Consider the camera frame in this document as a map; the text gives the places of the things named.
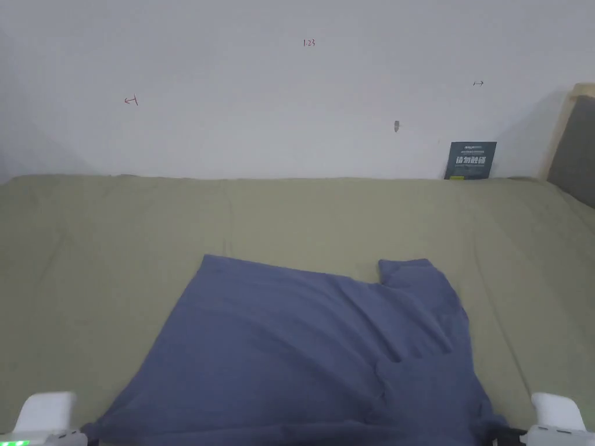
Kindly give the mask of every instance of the gray headboard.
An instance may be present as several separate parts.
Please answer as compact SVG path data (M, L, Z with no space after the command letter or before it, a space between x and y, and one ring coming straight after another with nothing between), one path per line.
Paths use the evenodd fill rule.
M595 84L568 96L550 152L547 180L595 208Z

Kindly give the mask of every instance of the handwritten mark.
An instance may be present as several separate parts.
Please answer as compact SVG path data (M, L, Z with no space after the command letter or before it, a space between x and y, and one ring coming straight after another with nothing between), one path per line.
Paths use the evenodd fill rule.
M138 105L138 104L139 104L139 101L137 101L137 100L136 100L136 95L134 95L134 97L133 97L132 99L128 99L128 98L126 98L126 99L124 100L124 102L125 102L125 103L130 103L130 102L133 102L133 101L134 101L134 102L136 102L136 105Z

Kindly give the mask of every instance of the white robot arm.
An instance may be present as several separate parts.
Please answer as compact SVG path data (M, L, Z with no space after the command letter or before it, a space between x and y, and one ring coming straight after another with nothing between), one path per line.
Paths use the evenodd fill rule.
M76 395L72 392L30 396L14 430L0 435L0 446L87 446L87 437L70 426Z
M538 424L521 437L521 442L527 446L595 446L595 434L587 432L581 411L570 398L535 393L531 401Z

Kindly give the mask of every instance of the green bedsheet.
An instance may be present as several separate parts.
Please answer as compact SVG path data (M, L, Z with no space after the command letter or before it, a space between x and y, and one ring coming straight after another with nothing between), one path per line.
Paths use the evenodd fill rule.
M29 176L0 186L0 234L0 432L34 392L100 415L205 253L370 282L427 257L495 409L528 427L557 393L595 428L595 210L548 183Z

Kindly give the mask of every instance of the white wall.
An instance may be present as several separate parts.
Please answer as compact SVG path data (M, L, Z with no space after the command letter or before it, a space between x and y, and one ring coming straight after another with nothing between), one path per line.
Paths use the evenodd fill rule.
M595 73L594 16L593 0L0 0L0 177L437 178L455 140L498 141L493 176L535 175L565 92Z

